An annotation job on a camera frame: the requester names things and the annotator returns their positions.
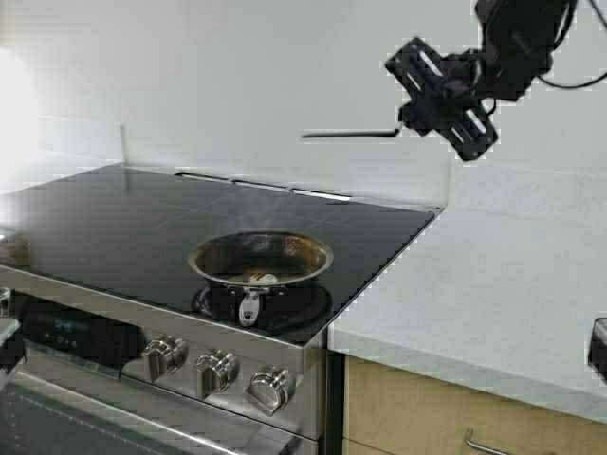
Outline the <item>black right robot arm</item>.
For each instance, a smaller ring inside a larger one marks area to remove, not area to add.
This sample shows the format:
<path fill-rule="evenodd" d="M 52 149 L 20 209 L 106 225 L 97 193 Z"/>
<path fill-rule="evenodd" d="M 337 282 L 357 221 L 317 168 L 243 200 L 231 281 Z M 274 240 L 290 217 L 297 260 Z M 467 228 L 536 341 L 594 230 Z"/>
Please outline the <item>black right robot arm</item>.
<path fill-rule="evenodd" d="M 516 102 L 552 67 L 553 53 L 573 22 L 575 1 L 479 1 L 477 48 L 440 54 L 419 36 L 385 64 L 410 99 L 402 126 L 424 137 L 436 132 L 464 161 L 498 140 L 485 100 Z"/>

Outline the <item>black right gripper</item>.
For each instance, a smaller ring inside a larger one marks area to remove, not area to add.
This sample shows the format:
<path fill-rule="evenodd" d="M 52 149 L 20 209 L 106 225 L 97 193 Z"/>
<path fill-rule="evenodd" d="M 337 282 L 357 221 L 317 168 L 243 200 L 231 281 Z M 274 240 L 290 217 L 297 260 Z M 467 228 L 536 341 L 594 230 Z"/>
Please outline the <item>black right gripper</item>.
<path fill-rule="evenodd" d="M 487 96 L 478 92 L 484 78 L 478 51 L 442 56 L 414 37 L 384 66 L 409 96 L 397 114 L 402 126 L 421 137 L 436 132 L 464 161 L 479 159 L 497 141 L 483 106 Z"/>

